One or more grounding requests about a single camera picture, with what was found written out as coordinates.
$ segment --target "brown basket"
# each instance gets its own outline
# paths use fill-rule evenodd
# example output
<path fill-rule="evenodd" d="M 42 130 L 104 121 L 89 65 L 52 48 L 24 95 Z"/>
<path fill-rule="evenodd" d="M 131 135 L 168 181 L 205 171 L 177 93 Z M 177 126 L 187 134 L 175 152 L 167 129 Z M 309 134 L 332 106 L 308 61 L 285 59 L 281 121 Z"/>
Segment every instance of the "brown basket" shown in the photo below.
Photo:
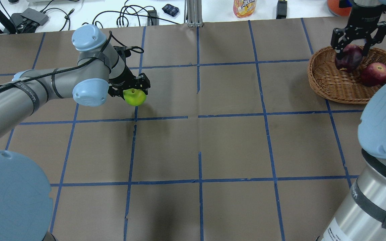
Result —
<path fill-rule="evenodd" d="M 352 73 L 337 70 L 334 64 L 335 54 L 329 46 L 312 55 L 308 66 L 309 85 L 317 95 L 332 101 L 367 104 L 381 86 L 364 86 L 360 83 L 360 73 L 369 64 L 375 62 L 386 65 L 386 51 L 377 48 L 369 50 L 369 54 Z"/>

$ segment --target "brown table surface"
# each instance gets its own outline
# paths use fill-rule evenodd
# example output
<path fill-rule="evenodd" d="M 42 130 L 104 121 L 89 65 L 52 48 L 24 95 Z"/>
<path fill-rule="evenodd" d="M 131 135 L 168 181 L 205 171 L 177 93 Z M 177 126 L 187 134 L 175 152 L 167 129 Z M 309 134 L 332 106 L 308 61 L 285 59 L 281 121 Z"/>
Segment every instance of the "brown table surface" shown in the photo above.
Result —
<path fill-rule="evenodd" d="M 346 20 L 104 29 L 144 47 L 127 64 L 151 80 L 145 104 L 53 100 L 0 149 L 47 174 L 60 241 L 313 241 L 365 166 L 364 106 L 317 96 L 306 73 Z M 71 35 L 0 35 L 0 84 L 75 66 Z"/>

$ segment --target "green fruit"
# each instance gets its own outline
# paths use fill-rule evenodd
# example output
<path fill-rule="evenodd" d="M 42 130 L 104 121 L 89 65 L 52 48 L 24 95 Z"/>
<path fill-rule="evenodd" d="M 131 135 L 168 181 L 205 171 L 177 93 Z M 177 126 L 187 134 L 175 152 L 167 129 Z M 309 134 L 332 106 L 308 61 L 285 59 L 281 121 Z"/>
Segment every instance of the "green fruit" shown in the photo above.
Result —
<path fill-rule="evenodd" d="M 128 89 L 123 90 L 123 97 L 126 103 L 133 106 L 142 105 L 147 96 L 142 90 Z"/>

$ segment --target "white table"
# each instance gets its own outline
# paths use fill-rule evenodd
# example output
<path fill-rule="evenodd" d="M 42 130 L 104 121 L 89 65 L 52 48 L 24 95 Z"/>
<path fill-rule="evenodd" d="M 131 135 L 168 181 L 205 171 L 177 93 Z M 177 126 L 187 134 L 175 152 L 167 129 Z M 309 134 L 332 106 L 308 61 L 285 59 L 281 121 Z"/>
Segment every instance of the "white table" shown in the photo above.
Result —
<path fill-rule="evenodd" d="M 125 0 L 81 0 L 80 2 L 70 2 L 67 0 L 55 0 L 49 6 L 61 8 L 66 12 L 75 9 L 71 18 L 71 29 L 79 28 L 84 22 L 91 23 L 93 18 L 102 11 L 115 10 L 120 11 Z M 288 0 L 287 18 L 311 18 L 311 17 L 328 17 L 333 16 L 327 8 L 326 0 Z M 48 1 L 29 3 L 26 0 L 19 0 L 18 3 L 9 3 L 8 0 L 2 0 L 5 8 L 10 14 L 21 13 L 26 8 L 41 10 L 47 5 Z M 171 17 L 162 11 L 162 7 L 167 3 L 177 6 L 180 13 L 176 17 Z M 259 19 L 274 19 L 276 17 L 277 0 L 257 0 L 256 11 L 247 18 L 236 18 L 233 14 L 233 0 L 202 0 L 202 18 L 204 22 L 222 22 L 222 21 L 238 21 L 238 20 L 259 20 Z M 154 6 L 157 10 L 158 17 L 165 18 L 177 23 L 184 23 L 184 0 L 129 0 L 127 5 L 139 6 Z M 65 22 L 65 14 L 59 10 L 51 10 L 47 12 L 49 21 L 37 28 L 37 32 L 52 32 L 58 31 Z M 98 17 L 98 21 L 105 28 L 117 27 L 117 13 L 104 13 Z M 130 25 L 139 26 L 138 19 L 134 16 L 128 16 Z M 141 26 L 146 25 L 147 18 L 140 17 Z M 159 20 L 159 25 L 173 24 Z"/>

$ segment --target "dark blue plaid object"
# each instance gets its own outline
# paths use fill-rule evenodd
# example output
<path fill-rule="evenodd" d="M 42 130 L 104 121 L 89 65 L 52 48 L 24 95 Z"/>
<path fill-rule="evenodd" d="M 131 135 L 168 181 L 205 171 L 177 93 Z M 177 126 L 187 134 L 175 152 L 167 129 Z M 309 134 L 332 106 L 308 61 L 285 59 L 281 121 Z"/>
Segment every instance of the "dark blue plaid object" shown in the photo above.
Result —
<path fill-rule="evenodd" d="M 180 11 L 179 8 L 177 8 L 176 6 L 172 6 L 172 5 L 170 5 L 170 4 L 165 5 L 165 6 L 162 8 L 162 10 L 163 10 L 165 13 L 171 15 L 172 17 L 174 17 L 174 16 Z"/>

